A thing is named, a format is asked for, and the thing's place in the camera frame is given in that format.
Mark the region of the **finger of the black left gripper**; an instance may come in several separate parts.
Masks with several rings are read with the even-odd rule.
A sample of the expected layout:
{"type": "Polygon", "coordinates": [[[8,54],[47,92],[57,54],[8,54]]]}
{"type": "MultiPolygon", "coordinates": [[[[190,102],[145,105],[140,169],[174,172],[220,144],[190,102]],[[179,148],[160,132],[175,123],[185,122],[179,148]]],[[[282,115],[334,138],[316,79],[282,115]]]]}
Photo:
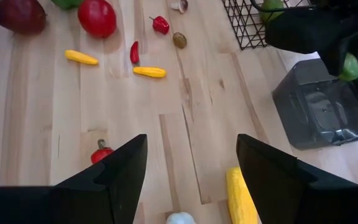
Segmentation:
{"type": "Polygon", "coordinates": [[[320,50],[319,56],[330,75],[335,77],[358,77],[358,59],[352,53],[334,47],[320,50]]]}

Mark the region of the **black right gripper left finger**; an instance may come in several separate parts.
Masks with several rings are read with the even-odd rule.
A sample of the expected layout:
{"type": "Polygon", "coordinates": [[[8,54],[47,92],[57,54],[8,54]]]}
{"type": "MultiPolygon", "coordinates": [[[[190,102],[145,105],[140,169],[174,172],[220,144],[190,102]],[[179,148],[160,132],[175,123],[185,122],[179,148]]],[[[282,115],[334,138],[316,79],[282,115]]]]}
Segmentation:
{"type": "Polygon", "coordinates": [[[147,135],[56,185],[50,194],[53,223],[132,223],[147,164],[147,135]]]}

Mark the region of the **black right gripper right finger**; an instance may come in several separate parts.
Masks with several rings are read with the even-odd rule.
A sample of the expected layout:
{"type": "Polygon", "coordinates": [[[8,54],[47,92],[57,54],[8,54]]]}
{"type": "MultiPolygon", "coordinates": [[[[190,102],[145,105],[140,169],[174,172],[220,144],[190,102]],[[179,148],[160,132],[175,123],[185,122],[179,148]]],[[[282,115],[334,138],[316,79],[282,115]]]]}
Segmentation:
{"type": "Polygon", "coordinates": [[[247,134],[236,146],[263,223],[358,223],[358,185],[247,134]]]}

